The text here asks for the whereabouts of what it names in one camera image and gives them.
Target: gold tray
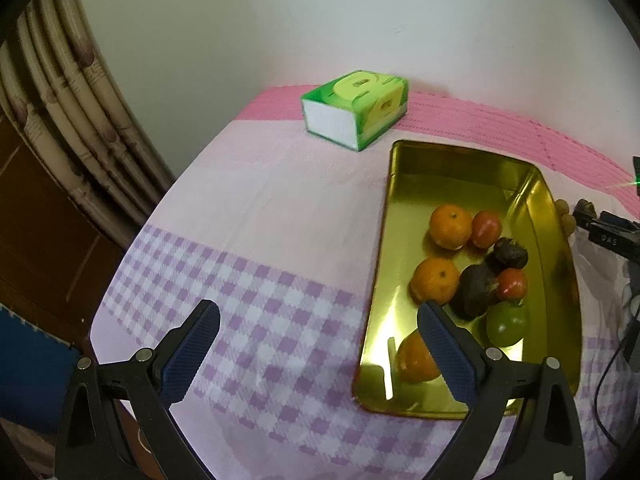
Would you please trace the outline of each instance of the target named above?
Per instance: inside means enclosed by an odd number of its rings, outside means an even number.
[[[437,255],[452,258],[462,272],[484,257],[471,248],[443,250],[426,235],[433,210],[451,202],[472,215],[482,209],[498,212],[502,236],[515,238],[529,251],[524,300],[529,331],[523,341],[503,350],[512,360],[532,363],[549,355],[558,358],[575,395],[582,349],[578,286],[571,251],[540,170],[497,153],[398,140],[391,149],[378,268],[353,397],[372,412],[427,418],[466,415],[466,404],[453,399],[442,377],[407,384],[394,370],[400,342],[416,329],[417,309],[408,292],[415,267]],[[448,306],[445,310],[483,347],[491,346],[484,317],[465,322]],[[517,408],[512,402],[507,413]]]

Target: curtain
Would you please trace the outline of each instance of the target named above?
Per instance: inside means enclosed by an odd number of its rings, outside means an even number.
[[[0,106],[50,176],[127,248],[174,181],[106,75],[78,0],[33,0],[0,46]]]

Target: tissue box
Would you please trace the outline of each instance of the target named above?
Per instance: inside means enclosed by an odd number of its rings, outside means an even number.
[[[302,96],[307,131],[360,151],[406,113],[409,82],[357,70]]]

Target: green tomato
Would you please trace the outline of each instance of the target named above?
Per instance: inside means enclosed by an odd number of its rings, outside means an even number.
[[[501,301],[486,311],[486,334],[498,347],[515,345],[527,333],[529,311],[513,301]]]

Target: white side of tissue box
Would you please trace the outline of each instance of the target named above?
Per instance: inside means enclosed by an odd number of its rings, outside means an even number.
[[[358,149],[356,117],[352,112],[306,99],[302,100],[302,110],[308,131],[352,150]]]

